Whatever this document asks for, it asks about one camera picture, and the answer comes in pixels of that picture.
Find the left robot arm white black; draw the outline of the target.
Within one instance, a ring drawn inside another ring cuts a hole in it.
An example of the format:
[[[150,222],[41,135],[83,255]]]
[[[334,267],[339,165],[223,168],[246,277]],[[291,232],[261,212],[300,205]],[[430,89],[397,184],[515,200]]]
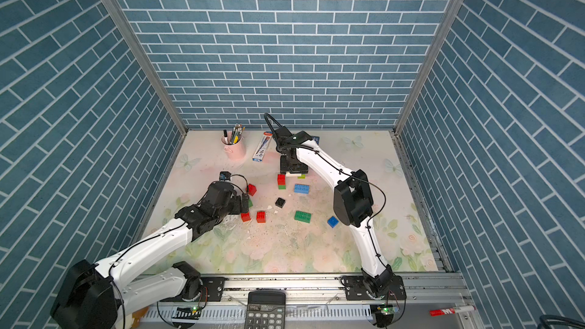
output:
[[[140,277],[170,253],[212,231],[228,215],[249,210],[249,196],[229,181],[214,181],[195,204],[146,238],[96,263],[71,266],[50,315],[61,328],[113,328],[117,322],[164,299],[201,302],[207,298],[200,272],[185,261]]]

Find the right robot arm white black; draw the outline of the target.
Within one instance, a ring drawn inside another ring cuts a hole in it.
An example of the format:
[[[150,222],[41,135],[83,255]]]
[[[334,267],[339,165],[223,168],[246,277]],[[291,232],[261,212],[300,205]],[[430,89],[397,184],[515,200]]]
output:
[[[363,284],[374,299],[406,301],[402,278],[393,272],[384,258],[373,227],[374,186],[367,174],[353,171],[324,152],[306,132],[291,133],[285,126],[269,126],[276,150],[285,161],[305,165],[326,181],[333,190],[333,210],[336,218],[347,226],[353,236],[361,259]]]

